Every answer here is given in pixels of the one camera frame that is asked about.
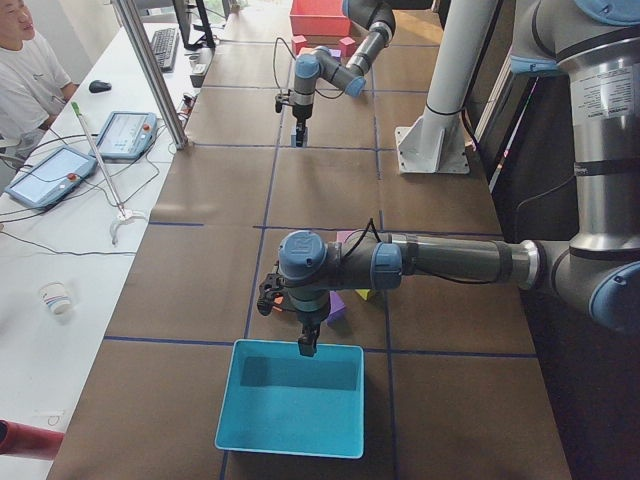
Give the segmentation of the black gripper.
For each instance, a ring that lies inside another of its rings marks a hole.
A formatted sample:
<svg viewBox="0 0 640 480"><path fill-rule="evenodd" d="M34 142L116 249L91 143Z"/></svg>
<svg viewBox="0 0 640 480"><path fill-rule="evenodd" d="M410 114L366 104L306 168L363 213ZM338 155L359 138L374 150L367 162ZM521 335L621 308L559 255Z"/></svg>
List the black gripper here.
<svg viewBox="0 0 640 480"><path fill-rule="evenodd" d="M307 119L303 117L296 118L296 124L294 127L294 146L305 147L306 135L308 133Z"/></svg>
<svg viewBox="0 0 640 480"><path fill-rule="evenodd" d="M302 325L302 332L297 340L299 354L314 357L321 324L331 310L329 288L291 283L279 273L268 273L259 284L256 301L258 312L263 316L270 315L277 298L283 298L280 308L294 312Z"/></svg>

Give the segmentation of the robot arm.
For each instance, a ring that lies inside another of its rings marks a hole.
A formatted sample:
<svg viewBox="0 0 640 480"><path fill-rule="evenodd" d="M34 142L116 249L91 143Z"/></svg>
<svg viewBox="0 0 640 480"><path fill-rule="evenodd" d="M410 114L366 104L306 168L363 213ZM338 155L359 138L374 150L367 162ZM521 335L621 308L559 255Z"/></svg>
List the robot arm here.
<svg viewBox="0 0 640 480"><path fill-rule="evenodd" d="M343 14L367 30L346 65L316 47L295 63L293 89L276 96L290 106L293 145L305 146L316 82L324 79L358 96L364 75L396 30L392 9L429 2L342 1ZM396 129L401 173L465 173L462 140L454 126L499 1L451 1L424 112ZM301 355L314 356L321 323L330 315L330 291L397 288L401 276L429 275L459 283L513 282L543 289L596 323L625 334L639 332L639 1L516 1L511 71L534 77L568 75L575 160L573 176L547 192L521 198L499 186L501 226L518 238L524 205L575 179L577 234L569 241L519 243L389 234L373 220L347 240L325 243L309 230L288 234L259 286L257 309L297 315Z"/></svg>
<svg viewBox="0 0 640 480"><path fill-rule="evenodd" d="M303 147L307 141L306 121L311 118L316 83L323 79L341 92L357 97L366 84L365 75L378 54L393 39L396 22L391 6L385 1L344 1L343 13L367 35L346 64L341 64L324 47L300 55L295 62L293 88L277 98L279 106L288 105L296 119L292 145Z"/></svg>

